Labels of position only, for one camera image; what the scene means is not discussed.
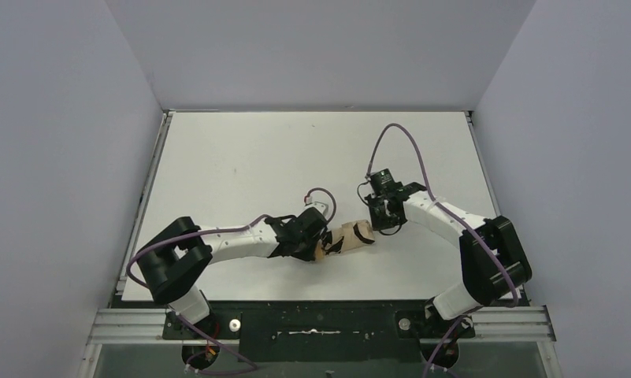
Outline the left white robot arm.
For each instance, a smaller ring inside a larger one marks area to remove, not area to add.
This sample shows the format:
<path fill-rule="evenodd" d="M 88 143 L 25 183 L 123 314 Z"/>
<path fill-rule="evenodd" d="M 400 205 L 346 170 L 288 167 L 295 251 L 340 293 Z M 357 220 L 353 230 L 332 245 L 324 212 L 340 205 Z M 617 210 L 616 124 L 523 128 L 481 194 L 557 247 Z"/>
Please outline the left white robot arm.
<path fill-rule="evenodd" d="M 127 265 L 128 278 L 149 290 L 153 302 L 191 324 L 209 320 L 210 305 L 196 282 L 208 265 L 240 258 L 296 258 L 312 261 L 328 229 L 314 206 L 298 215 L 261 215 L 248 225 L 201 229 L 179 217 L 158 233 Z"/>

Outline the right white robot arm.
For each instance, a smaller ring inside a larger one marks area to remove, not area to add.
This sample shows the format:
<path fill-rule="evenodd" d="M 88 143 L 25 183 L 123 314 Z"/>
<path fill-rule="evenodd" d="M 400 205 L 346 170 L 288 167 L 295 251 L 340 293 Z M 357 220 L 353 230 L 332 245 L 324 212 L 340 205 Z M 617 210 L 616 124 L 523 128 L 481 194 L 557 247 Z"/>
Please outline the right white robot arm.
<path fill-rule="evenodd" d="M 431 196 L 420 183 L 394 180 L 389 170 L 370 173 L 365 198 L 374 230 L 419 224 L 448 241 L 460 255 L 462 278 L 431 301 L 432 311 L 453 320 L 488 306 L 531 280 L 533 270 L 512 222 L 466 212 Z"/>

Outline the black and beige umbrella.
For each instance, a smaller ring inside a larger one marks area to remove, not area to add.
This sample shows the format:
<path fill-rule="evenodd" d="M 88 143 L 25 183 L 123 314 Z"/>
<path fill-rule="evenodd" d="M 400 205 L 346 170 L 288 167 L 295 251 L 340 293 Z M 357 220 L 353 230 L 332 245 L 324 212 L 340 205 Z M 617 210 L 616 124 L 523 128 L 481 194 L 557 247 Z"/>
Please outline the black and beige umbrella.
<path fill-rule="evenodd" d="M 324 232 L 314 251 L 315 261 L 332 254 L 342 254 L 376 242 L 372 225 L 368 220 L 355 220 Z"/>

